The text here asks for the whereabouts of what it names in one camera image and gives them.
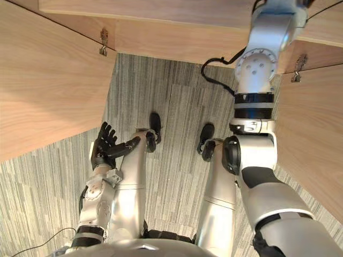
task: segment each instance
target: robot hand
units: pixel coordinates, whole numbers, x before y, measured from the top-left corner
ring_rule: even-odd
[[[91,155],[93,170],[100,164],[107,164],[112,169],[116,167],[116,158],[131,152],[140,142],[140,137],[134,137],[126,143],[116,145],[115,130],[107,122],[102,123],[98,138],[95,140]]]
[[[107,164],[112,169],[116,167],[116,159],[108,156],[108,151],[116,145],[117,137],[114,136],[115,130],[111,130],[111,126],[107,122],[102,123],[98,138],[95,140],[91,155],[91,163],[93,170],[99,164]]]

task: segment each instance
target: metal bracket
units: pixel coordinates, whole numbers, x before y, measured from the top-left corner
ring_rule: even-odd
[[[99,49],[99,54],[107,56],[107,43],[108,43],[108,31],[103,28],[102,31],[100,32],[100,39],[102,43],[102,47]]]
[[[291,82],[300,82],[301,76],[299,72],[304,68],[306,62],[307,62],[307,55],[302,54],[299,57],[299,59],[296,61],[294,76],[290,80]]]

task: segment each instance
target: black cable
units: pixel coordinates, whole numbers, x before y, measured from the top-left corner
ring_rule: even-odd
[[[232,57],[229,61],[226,61],[224,59],[224,57],[221,57],[221,58],[211,58],[209,60],[207,60],[203,66],[202,66],[202,69],[200,71],[200,74],[208,81],[208,82],[211,82],[211,83],[214,83],[214,84],[218,84],[218,85],[221,85],[225,90],[229,91],[230,94],[232,94],[232,96],[235,96],[235,92],[226,84],[222,83],[222,82],[219,82],[215,79],[212,79],[210,77],[208,77],[206,74],[205,74],[205,67],[209,64],[209,63],[213,63],[213,62],[220,62],[220,63],[223,63],[225,65],[228,65],[228,64],[231,64],[233,63],[234,61],[236,61],[245,51],[245,47],[239,51],[238,53],[235,54],[234,57]]]
[[[39,248],[39,247],[41,247],[41,246],[47,244],[47,243],[48,243],[50,240],[52,240],[57,234],[59,234],[60,232],[62,232],[63,230],[66,230],[66,229],[72,229],[72,230],[74,230],[74,232],[75,232],[75,234],[76,234],[76,229],[74,229],[74,228],[64,228],[64,229],[61,229],[61,230],[59,230],[59,232],[57,232],[57,233],[54,234],[52,237],[50,237],[50,239],[49,239],[48,241],[46,241],[44,244],[41,244],[41,245],[38,245],[38,246],[34,246],[34,247],[31,247],[31,248],[28,248],[28,249],[25,249],[25,250],[22,250],[22,251],[16,253],[15,255],[12,255],[11,257],[17,256],[17,255],[20,254],[20,253],[26,252],[26,251],[28,251],[28,250],[36,249],[36,248]]]
[[[338,4],[340,4],[340,3],[343,3],[343,0],[342,0],[342,1],[338,1],[337,3],[332,4],[332,5],[330,5],[330,6],[326,7],[326,8],[324,8],[324,9],[322,9],[321,11],[319,11],[319,12],[313,14],[312,16],[310,16],[310,17],[307,19],[307,21],[308,21],[309,19],[313,18],[314,16],[316,16],[316,15],[318,15],[318,14],[320,14],[320,13],[326,11],[327,9],[330,9],[331,7],[334,7],[335,5],[338,5]]]

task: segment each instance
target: wooden panel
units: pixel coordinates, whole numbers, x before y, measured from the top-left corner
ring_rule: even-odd
[[[0,1],[0,160],[99,126],[116,52]]]
[[[279,164],[343,223],[343,65],[282,76]]]
[[[293,72],[301,54],[307,54],[303,70],[343,64],[343,48],[296,40],[285,73]]]
[[[38,0],[9,0],[12,3],[16,3],[24,8],[27,8],[39,15],[42,15],[48,19],[51,19],[63,26],[66,26],[78,33],[89,37],[93,40],[101,43],[100,32],[102,28],[106,28],[108,31],[108,45],[115,49],[114,46],[114,33],[115,33],[115,20],[101,17],[88,17],[77,15],[63,15],[44,13],[38,10]]]
[[[11,1],[94,40],[99,40],[99,31],[105,27],[109,32],[108,45],[127,54],[202,64],[212,57],[230,58],[246,45],[248,39],[248,32],[240,29],[52,14],[40,12],[38,0]],[[313,69],[342,63],[342,52],[338,47],[295,41],[281,53],[278,73],[292,72],[301,53],[309,56],[304,68]]]
[[[309,15],[335,2],[316,0]],[[39,0],[39,3],[44,12],[223,26],[247,33],[254,0]],[[311,19],[301,40],[343,47],[342,24],[343,4]]]

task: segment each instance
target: gray striped carpet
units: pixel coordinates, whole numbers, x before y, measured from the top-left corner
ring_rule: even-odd
[[[199,71],[196,64],[119,54],[104,114],[119,141],[127,140],[137,127],[148,127],[152,110],[160,114],[162,143],[147,160],[146,220],[151,229],[189,237],[196,230],[209,169],[195,151],[198,135],[206,122],[212,122],[216,137],[229,136],[233,114],[233,98],[206,82]],[[207,72],[236,86],[232,69],[209,67]],[[279,82],[280,77],[273,82],[276,93]],[[92,171],[88,151],[97,132],[96,128],[1,164],[1,256],[11,256],[43,243],[61,228],[76,226],[79,193]],[[276,174],[300,194],[343,248],[342,225],[280,167]],[[257,256],[237,196],[234,256]],[[46,246],[19,256],[48,255],[72,236],[73,231],[64,231]]]

